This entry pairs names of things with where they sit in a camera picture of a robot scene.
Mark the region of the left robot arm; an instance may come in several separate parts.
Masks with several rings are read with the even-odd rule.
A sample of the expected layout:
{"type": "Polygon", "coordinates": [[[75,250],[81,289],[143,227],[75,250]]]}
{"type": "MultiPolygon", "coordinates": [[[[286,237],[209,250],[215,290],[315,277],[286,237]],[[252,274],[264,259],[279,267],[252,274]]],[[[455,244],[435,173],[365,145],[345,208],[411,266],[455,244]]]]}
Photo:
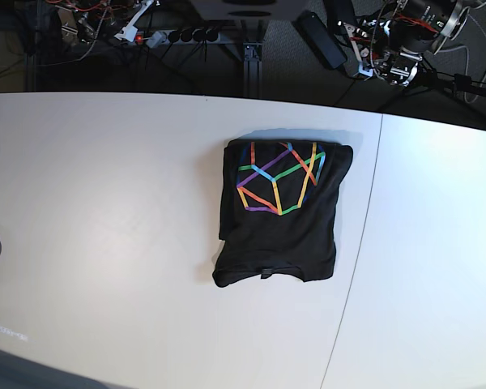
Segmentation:
{"type": "Polygon", "coordinates": [[[383,1],[377,11],[358,16],[351,1],[334,5],[335,26],[352,49],[358,73],[406,87],[425,53],[439,53],[462,31],[470,11],[486,1],[383,1]]]}

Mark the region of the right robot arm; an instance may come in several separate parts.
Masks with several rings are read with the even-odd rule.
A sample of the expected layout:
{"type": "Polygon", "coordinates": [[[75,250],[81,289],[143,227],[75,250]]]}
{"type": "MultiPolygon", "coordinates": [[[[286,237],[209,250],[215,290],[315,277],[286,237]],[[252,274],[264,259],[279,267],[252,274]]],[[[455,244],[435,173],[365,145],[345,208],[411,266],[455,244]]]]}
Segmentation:
{"type": "Polygon", "coordinates": [[[160,1],[46,1],[55,6],[62,37],[71,45],[99,39],[133,43],[141,35],[137,22],[160,1]]]}

